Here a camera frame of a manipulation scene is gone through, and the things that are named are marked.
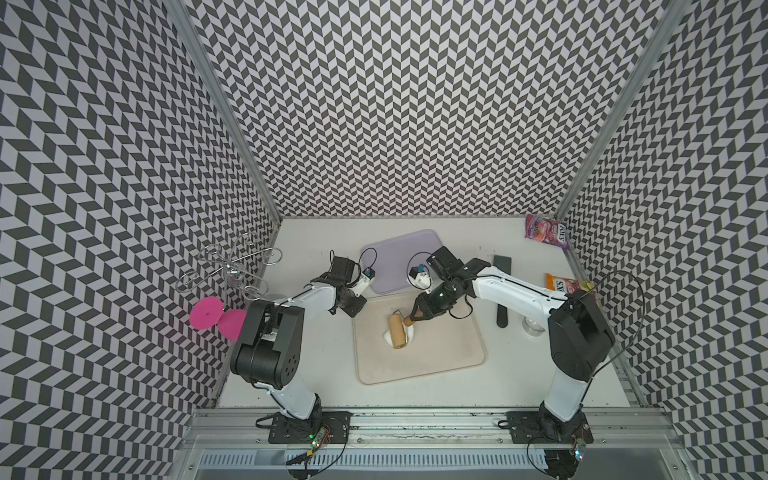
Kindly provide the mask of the white dough ball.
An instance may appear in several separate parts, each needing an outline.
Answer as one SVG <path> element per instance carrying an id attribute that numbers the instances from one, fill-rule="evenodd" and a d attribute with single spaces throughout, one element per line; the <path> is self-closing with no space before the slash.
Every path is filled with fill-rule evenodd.
<path id="1" fill-rule="evenodd" d="M 397 326 L 390 327 L 383 333 L 383 340 L 388 346 L 394 349 L 401 349 L 407 347 L 415 336 L 415 327 L 411 326 Z"/>

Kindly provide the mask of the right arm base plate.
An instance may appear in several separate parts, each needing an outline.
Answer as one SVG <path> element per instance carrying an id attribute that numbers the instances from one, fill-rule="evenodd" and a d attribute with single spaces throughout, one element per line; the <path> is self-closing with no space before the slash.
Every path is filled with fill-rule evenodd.
<path id="1" fill-rule="evenodd" d="M 505 413 L 504 422 L 514 444 L 575 445 L 581 441 L 589 445 L 594 442 L 592 428 L 582 410 L 568 421 L 560 420 L 546 409 L 513 410 Z"/>

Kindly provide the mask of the beige plastic tray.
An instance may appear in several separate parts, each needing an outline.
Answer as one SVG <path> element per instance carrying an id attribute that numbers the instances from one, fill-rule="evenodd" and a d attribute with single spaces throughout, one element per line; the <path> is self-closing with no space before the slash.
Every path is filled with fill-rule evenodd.
<path id="1" fill-rule="evenodd" d="M 410 312 L 417 294 L 406 292 L 369 300 L 353 319 L 356 370 L 365 385 L 426 376 L 482 364 L 485 345 L 473 315 L 456 320 L 449 315 L 414 324 L 415 336 L 405 348 L 383 340 L 389 316 Z"/>

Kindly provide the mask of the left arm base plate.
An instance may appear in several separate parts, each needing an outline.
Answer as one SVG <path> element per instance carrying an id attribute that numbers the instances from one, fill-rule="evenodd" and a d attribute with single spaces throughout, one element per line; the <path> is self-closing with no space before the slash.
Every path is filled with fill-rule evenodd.
<path id="1" fill-rule="evenodd" d="M 349 438 L 352 413 L 349 411 L 321 411 L 310 419 L 297 420 L 276 413 L 269 426 L 270 444 L 308 445 L 320 438 L 322 427 L 330 429 L 330 444 L 344 444 Z"/>

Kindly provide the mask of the wooden dough roller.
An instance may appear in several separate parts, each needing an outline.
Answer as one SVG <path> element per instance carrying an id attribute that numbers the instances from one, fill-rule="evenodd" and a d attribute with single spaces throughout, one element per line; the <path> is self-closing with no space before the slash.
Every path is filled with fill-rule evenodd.
<path id="1" fill-rule="evenodd" d="M 414 335 L 414 322 L 409 316 L 403 315 L 399 310 L 389 316 L 388 330 L 384 338 L 392 348 L 401 349 L 408 346 Z"/>

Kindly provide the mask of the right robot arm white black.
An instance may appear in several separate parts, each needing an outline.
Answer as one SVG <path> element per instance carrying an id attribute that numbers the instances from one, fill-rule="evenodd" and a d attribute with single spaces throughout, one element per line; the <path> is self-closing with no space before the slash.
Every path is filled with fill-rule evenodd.
<path id="1" fill-rule="evenodd" d="M 420 293 L 407 319 L 428 321 L 452 310 L 459 299 L 480 299 L 512 310 L 547 333 L 555 374 L 540 406 L 540 422 L 563 426 L 581 413 L 598 367 L 616 339 L 593 293 L 559 293 L 515 278 L 491 263 L 464 262 L 445 246 L 427 258 L 441 283 Z"/>

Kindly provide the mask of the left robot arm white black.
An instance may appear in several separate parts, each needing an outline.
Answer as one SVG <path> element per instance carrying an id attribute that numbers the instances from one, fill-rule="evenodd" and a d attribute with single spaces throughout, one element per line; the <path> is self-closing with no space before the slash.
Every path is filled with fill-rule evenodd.
<path id="1" fill-rule="evenodd" d="M 254 300 L 230 357 L 230 372 L 265 390 L 283 417 L 310 421 L 321 409 L 319 396 L 298 376 L 304 323 L 341 310 L 353 317 L 366 300 L 353 292 L 362 279 L 357 261 L 334 257 L 330 268 L 285 299 Z"/>

